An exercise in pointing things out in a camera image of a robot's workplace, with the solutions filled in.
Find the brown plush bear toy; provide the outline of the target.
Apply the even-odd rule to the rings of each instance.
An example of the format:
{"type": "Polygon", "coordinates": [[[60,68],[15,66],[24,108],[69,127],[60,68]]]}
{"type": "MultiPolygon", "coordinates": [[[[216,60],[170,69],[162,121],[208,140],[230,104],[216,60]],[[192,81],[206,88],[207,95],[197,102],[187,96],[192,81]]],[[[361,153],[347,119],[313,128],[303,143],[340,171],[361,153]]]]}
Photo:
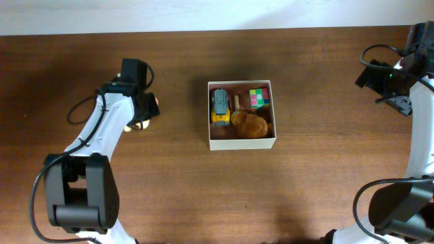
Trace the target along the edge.
{"type": "Polygon", "coordinates": [[[236,117],[237,135],[244,139],[261,139],[273,133],[273,125],[256,114],[240,111],[236,117]]]}

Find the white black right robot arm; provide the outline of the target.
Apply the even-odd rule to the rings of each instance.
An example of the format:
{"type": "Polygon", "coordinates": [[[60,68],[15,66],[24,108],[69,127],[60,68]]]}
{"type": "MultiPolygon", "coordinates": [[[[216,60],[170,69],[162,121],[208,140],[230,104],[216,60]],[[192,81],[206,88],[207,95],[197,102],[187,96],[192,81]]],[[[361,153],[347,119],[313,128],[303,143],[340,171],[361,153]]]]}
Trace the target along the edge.
{"type": "Polygon", "coordinates": [[[410,158],[402,178],[375,180],[353,199],[355,223],[331,230],[321,243],[433,242],[433,22],[413,25],[400,60],[393,66],[362,60],[356,80],[387,104],[412,118],[410,158]]]}

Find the yellow grey toy truck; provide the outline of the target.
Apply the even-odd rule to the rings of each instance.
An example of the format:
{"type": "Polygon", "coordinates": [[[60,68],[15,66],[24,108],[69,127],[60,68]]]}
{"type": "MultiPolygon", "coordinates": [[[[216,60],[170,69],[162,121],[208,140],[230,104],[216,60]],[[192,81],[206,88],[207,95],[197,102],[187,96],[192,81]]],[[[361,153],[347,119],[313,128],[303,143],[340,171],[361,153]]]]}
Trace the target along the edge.
{"type": "Polygon", "coordinates": [[[215,126],[226,126],[230,123],[230,101],[225,89],[215,89],[212,92],[211,123],[215,126]]]}

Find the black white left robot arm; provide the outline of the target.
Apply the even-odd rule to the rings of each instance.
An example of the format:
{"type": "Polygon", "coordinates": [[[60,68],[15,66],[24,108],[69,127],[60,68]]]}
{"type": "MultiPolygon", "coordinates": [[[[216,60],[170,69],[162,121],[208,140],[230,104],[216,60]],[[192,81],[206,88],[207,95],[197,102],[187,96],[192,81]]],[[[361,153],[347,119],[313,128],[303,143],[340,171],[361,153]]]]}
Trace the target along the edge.
{"type": "Polygon", "coordinates": [[[44,182],[47,217],[74,237],[67,243],[136,243],[122,227],[119,193],[111,157],[125,131],[143,130],[159,115],[148,93],[154,71],[139,59],[125,58],[120,73],[96,90],[94,109],[64,152],[50,154],[36,182],[44,182]]]}

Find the yellow plush pig toy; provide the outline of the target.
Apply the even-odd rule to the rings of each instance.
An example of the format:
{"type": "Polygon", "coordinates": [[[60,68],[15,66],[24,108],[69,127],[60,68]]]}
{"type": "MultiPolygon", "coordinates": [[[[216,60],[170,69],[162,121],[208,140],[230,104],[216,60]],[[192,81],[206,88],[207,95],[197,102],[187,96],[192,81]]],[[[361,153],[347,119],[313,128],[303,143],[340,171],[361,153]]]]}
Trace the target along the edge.
{"type": "Polygon", "coordinates": [[[159,101],[154,94],[149,94],[144,101],[144,106],[135,115],[133,121],[128,123],[124,128],[124,132],[146,129],[153,117],[160,115],[159,101]]]}

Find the yellow wooden rattle drum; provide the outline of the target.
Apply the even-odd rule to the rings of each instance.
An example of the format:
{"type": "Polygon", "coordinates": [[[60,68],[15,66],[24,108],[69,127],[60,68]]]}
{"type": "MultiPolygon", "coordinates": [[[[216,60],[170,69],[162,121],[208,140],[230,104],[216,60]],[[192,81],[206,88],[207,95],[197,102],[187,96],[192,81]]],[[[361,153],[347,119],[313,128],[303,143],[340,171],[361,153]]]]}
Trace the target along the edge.
{"type": "Polygon", "coordinates": [[[239,96],[238,95],[234,96],[233,103],[234,103],[235,110],[231,114],[231,122],[232,122],[232,124],[236,125],[237,124],[237,117],[238,117],[238,114],[240,113],[240,105],[239,105],[239,96]]]}

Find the colourful puzzle cube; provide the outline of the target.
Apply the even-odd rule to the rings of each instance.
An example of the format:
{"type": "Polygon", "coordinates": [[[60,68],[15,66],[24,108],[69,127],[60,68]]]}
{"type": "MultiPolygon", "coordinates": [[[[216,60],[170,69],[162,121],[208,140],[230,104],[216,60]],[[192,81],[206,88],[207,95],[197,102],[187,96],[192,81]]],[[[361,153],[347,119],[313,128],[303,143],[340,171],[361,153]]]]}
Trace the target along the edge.
{"type": "Polygon", "coordinates": [[[271,100],[269,97],[269,91],[267,88],[250,89],[250,108],[251,110],[257,110],[262,107],[269,107],[271,100]]]}

